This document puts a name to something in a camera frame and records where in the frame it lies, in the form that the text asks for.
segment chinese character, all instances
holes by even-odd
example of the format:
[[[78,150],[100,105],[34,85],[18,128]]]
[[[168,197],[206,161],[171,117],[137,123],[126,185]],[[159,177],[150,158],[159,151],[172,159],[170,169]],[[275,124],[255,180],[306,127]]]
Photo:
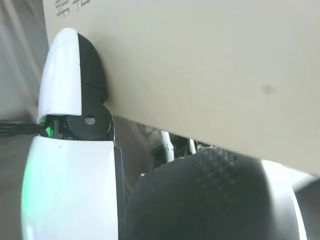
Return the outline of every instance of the chinese character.
[[[61,15],[63,15],[63,17],[65,17],[65,13],[68,12],[68,14],[70,13],[70,10],[67,6],[65,6],[67,3],[69,3],[69,0],[56,0],[55,1],[55,8],[57,9],[58,13],[56,14],[56,16],[61,18]]]
[[[76,7],[78,8],[78,12],[79,12],[79,5],[78,5],[79,2],[81,3],[81,7],[82,7],[82,6],[90,3],[90,0],[73,0],[72,3],[76,4]]]

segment blurry background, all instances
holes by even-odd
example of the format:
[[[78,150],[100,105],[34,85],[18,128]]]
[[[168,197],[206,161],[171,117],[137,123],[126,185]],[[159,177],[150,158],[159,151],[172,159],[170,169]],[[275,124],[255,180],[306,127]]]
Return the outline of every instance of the blurry background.
[[[42,0],[0,1],[0,119],[35,122],[48,41]],[[126,197],[141,173],[162,164],[160,131],[115,118],[116,142],[122,148]],[[0,138],[0,238],[20,240],[20,198],[27,154],[33,136]],[[171,135],[175,153],[184,155],[185,138]],[[288,168],[309,240],[320,237],[320,183]]]

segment robotic hand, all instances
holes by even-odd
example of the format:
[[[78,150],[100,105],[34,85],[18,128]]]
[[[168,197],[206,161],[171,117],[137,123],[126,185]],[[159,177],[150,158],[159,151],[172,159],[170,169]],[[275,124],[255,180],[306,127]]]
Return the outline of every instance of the robotic hand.
[[[38,103],[48,137],[31,144],[22,186],[24,240],[118,240],[125,227],[123,165],[104,69],[72,28],[49,49]]]

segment wire bundle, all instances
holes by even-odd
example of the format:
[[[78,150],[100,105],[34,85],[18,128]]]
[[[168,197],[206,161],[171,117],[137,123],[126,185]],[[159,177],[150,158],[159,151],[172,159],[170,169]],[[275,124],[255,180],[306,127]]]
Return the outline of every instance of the wire bundle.
[[[36,134],[43,137],[48,137],[46,130],[39,124],[31,122],[0,120],[0,137]]]

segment beige box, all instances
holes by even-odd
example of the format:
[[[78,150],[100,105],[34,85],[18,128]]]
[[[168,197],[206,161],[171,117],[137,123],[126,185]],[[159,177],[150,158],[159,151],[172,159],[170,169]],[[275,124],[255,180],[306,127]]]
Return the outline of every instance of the beige box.
[[[71,27],[96,47],[114,115],[320,174],[318,1],[43,6],[49,42]]]

